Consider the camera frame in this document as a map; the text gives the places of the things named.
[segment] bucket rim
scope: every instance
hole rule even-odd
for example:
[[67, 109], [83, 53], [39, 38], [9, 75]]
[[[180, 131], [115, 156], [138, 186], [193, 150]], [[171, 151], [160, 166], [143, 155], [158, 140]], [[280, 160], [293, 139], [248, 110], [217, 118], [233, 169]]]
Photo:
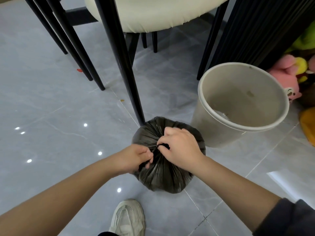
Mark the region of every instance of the bucket rim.
[[[204, 98], [203, 96], [203, 91], [202, 91], [202, 85], [203, 85], [203, 81], [206, 77], [206, 75], [213, 71], [215, 68], [218, 68], [218, 67], [222, 67], [222, 66], [225, 66], [225, 65], [243, 65], [243, 66], [250, 66], [252, 67], [253, 69], [259, 71], [259, 72], [262, 72], [264, 73], [266, 76], [268, 76], [273, 82], [275, 82], [278, 87], [282, 90], [283, 92], [283, 96], [284, 96], [284, 99], [286, 101], [284, 101], [284, 104], [285, 104], [285, 107], [284, 107], [284, 110], [283, 112], [281, 113], [280, 117], [274, 121], [273, 123], [271, 124], [268, 124], [266, 126], [261, 126], [261, 127], [249, 127], [249, 126], [243, 126], [243, 125], [240, 125], [240, 124], [237, 124], [237, 123], [234, 123], [234, 122], [231, 122], [223, 117], [221, 117], [219, 114], [217, 114], [210, 106], [209, 104], [207, 103], [206, 99]], [[218, 65], [215, 65], [213, 67], [211, 67], [210, 69], [208, 69], [204, 74], [203, 76], [201, 77], [200, 81], [199, 81], [199, 84], [198, 84], [198, 97], [199, 97], [199, 100], [202, 104], [202, 106], [204, 107], [204, 109], [214, 118], [216, 119], [217, 121], [219, 121], [220, 123], [226, 125], [227, 127], [230, 127], [230, 128], [233, 128], [235, 130], [239, 130], [239, 131], [249, 131], [249, 132], [258, 132], [258, 131], [267, 131], [267, 130], [270, 130], [274, 127], [276, 127], [277, 125], [279, 125], [284, 119], [285, 117], [287, 116], [288, 112], [289, 112], [289, 100], [288, 100], [288, 96], [286, 95], [283, 87], [280, 85], [280, 83], [272, 76], [270, 75], [268, 72], [264, 71], [263, 69], [261, 68], [258, 68], [256, 66], [253, 66], [251, 64], [247, 64], [247, 63], [239, 63], [239, 62], [227, 62], [227, 63], [221, 63], [221, 64], [218, 64]]]

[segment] cream leather seat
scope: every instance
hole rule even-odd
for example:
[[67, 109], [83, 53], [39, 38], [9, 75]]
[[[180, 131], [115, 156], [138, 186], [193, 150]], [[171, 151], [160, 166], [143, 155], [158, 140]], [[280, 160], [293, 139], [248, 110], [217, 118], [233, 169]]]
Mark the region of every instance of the cream leather seat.
[[[220, 6], [226, 0], [115, 0], [124, 32], [144, 33], [182, 25]], [[94, 0], [85, 0], [101, 21]]]

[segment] dark sleeve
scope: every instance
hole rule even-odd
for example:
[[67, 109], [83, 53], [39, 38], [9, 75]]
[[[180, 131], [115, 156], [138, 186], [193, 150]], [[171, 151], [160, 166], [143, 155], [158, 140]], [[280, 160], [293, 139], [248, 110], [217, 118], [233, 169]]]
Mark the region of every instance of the dark sleeve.
[[301, 199], [294, 204], [283, 198], [270, 211], [253, 235], [315, 235], [315, 210]]

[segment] forearm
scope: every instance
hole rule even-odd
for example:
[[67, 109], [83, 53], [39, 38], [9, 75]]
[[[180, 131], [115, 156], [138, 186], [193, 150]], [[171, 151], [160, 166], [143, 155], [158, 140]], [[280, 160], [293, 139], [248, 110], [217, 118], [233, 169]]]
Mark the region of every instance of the forearm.
[[209, 157], [203, 157], [192, 173], [212, 188], [252, 232], [280, 200]]
[[115, 175], [102, 159], [0, 216], [6, 236], [58, 235], [91, 196]]

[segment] black pleated curtain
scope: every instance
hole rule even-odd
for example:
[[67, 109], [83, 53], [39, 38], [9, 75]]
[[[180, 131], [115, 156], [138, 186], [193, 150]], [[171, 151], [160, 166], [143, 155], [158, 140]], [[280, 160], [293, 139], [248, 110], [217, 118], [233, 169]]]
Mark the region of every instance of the black pleated curtain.
[[210, 67], [270, 68], [315, 20], [315, 0], [237, 0]]

